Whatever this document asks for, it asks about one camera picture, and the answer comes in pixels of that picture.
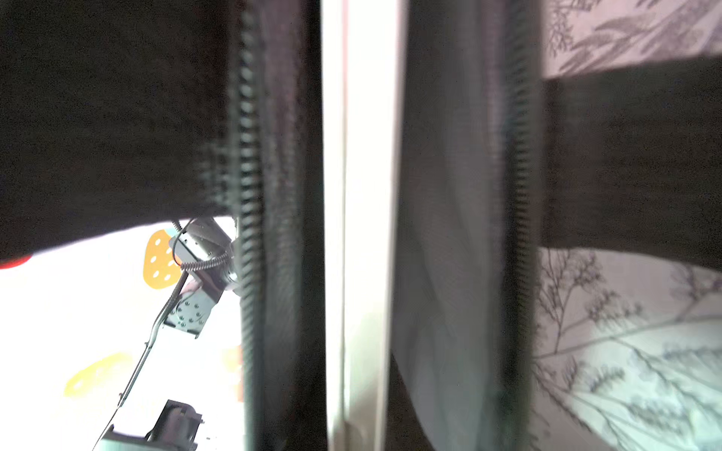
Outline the grey laptop sleeve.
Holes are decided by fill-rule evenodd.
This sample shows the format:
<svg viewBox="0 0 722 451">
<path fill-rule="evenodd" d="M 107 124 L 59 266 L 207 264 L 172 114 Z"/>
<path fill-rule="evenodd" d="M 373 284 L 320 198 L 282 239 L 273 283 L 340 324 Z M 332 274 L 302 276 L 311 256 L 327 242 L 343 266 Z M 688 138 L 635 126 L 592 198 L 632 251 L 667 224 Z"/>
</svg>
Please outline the grey laptop sleeve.
<svg viewBox="0 0 722 451">
<path fill-rule="evenodd" d="M 533 450 L 545 2 L 3 2 L 2 448 Z M 238 288 L 117 410 L 201 217 Z"/>
</svg>

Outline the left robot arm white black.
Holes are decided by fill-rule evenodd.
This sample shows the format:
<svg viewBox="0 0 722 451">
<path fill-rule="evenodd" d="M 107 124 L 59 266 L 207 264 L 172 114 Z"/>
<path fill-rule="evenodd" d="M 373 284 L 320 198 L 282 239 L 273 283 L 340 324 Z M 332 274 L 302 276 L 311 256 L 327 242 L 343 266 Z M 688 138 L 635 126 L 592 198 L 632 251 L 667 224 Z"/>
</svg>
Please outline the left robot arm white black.
<svg viewBox="0 0 722 451">
<path fill-rule="evenodd" d="M 180 269 L 180 280 L 152 323 L 133 373 L 120 393 L 120 410 L 133 390 L 162 327 L 198 338 L 212 310 L 227 291 L 238 288 L 232 268 L 232 240 L 212 217 L 172 222 L 176 233 L 168 239 L 172 262 Z M 196 450 L 202 415 L 191 405 L 176 400 L 165 403 L 158 419 L 144 436 L 118 433 L 114 417 L 108 420 L 94 445 L 95 450 Z"/>
</svg>

